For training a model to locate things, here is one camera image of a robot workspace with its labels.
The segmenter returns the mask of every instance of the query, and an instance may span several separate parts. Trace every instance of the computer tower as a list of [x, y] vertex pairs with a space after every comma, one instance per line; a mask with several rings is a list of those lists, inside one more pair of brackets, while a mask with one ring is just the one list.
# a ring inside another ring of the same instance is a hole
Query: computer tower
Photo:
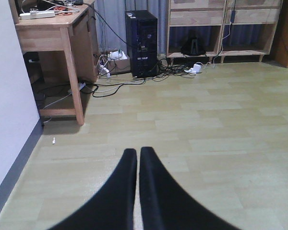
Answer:
[[156, 76], [158, 19], [148, 11], [126, 11], [125, 17], [127, 54], [132, 76]]

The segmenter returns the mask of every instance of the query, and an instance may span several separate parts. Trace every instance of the small white object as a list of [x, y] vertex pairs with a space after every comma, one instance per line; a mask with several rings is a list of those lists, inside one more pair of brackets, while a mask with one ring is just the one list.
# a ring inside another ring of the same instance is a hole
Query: small white object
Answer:
[[100, 65], [100, 71], [99, 71], [100, 75], [105, 75], [107, 74], [107, 78], [110, 78], [110, 71], [104, 67], [103, 65]]
[[30, 13], [21, 13], [20, 20], [37, 19], [37, 18], [50, 18], [56, 16], [54, 11], [33, 11]]
[[84, 86], [85, 86], [85, 82], [84, 82], [84, 83], [78, 83], [78, 88], [79, 88], [79, 90], [83, 89]]
[[198, 64], [194, 64], [193, 68], [191, 68], [190, 70], [185, 70], [185, 72], [187, 73], [193, 73], [193, 74], [197, 74], [201, 71], [201, 66]]

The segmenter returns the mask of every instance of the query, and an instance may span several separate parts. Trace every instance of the shelf drawer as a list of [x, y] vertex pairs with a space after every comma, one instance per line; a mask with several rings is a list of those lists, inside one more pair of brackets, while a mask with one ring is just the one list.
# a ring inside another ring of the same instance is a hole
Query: shelf drawer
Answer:
[[225, 0], [171, 0], [171, 10], [223, 9], [224, 3]]
[[[234, 23], [256, 24], [275, 23], [278, 20], [278, 9], [236, 10]], [[231, 11], [227, 12], [226, 23], [229, 23]]]
[[223, 11], [173, 11], [170, 25], [221, 25]]
[[[236, 0], [236, 7], [280, 7], [281, 0]], [[233, 7], [235, 0], [228, 1], [228, 7]]]

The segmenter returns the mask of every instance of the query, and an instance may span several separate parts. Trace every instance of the white plug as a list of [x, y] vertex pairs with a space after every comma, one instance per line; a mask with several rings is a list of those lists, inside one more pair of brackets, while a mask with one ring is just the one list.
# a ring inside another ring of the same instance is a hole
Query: white plug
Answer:
[[104, 67], [103, 65], [100, 65], [99, 74], [100, 75], [107, 75], [107, 78], [111, 77], [110, 76], [110, 71], [106, 67]]

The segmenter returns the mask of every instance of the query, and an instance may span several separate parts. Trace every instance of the power strip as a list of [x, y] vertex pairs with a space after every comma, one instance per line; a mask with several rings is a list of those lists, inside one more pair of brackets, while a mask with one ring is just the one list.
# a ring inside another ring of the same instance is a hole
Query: power strip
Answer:
[[20, 20], [37, 19], [37, 18], [50, 18], [56, 16], [54, 11], [41, 11], [21, 13]]
[[78, 83], [79, 90], [83, 89], [84, 87], [85, 87], [85, 82], [84, 83]]

